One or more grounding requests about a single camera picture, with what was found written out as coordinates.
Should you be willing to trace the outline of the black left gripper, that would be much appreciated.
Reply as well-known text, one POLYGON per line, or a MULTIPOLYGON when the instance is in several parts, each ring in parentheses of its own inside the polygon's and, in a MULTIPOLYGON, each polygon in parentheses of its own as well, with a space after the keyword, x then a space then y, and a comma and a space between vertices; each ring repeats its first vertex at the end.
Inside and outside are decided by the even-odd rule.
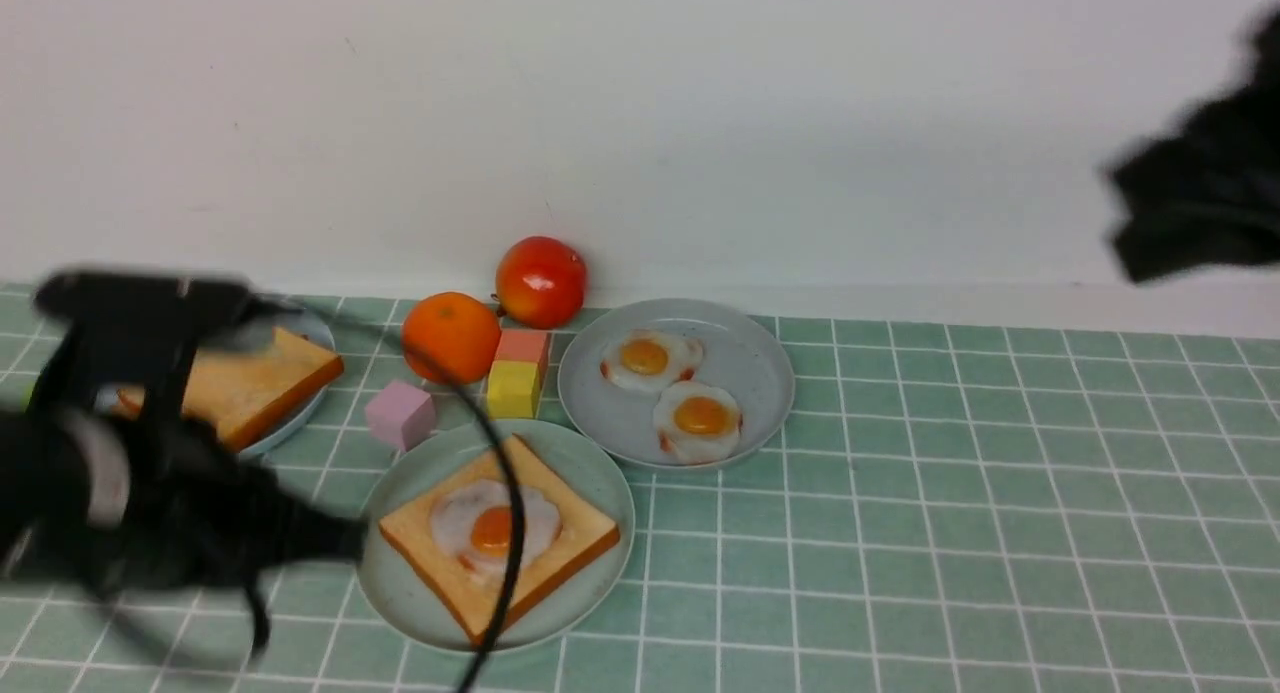
POLYGON ((114 418, 131 462, 122 524, 93 534, 95 592, 239 589, 292 564, 356 564, 369 518, 324 509, 260 462, 227 450, 205 421, 114 418))

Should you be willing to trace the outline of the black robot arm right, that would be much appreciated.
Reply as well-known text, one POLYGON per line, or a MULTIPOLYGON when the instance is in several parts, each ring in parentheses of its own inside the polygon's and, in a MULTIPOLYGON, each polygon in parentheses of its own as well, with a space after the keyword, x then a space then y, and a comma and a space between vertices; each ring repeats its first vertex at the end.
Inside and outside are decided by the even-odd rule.
POLYGON ((1276 5, 1253 26, 1248 47, 1238 87, 1197 102, 1175 131, 1138 140, 1103 167, 1121 209, 1108 245, 1128 282, 1277 266, 1276 5))

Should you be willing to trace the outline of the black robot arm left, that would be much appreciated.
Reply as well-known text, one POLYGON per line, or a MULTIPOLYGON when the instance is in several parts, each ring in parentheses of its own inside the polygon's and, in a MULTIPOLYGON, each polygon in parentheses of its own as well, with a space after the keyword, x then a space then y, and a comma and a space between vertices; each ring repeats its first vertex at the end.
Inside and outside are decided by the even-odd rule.
POLYGON ((328 512, 195 419, 3 412, 3 578, 234 591, 292 564, 356 564, 369 521, 328 512))

